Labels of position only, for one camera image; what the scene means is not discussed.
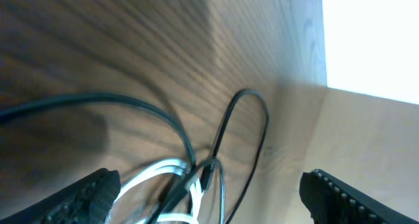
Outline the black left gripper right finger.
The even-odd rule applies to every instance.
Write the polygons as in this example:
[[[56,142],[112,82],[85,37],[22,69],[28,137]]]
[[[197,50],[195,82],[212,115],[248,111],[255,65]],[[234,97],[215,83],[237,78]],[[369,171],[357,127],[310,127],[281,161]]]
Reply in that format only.
[[[299,194],[315,224],[418,224],[320,169],[302,174]]]

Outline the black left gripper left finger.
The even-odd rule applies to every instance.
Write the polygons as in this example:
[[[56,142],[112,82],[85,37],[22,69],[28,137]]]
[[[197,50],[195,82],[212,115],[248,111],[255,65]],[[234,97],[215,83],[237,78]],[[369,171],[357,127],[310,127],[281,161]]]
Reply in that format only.
[[[120,174],[101,168],[40,202],[1,220],[2,224],[102,224],[121,190]]]

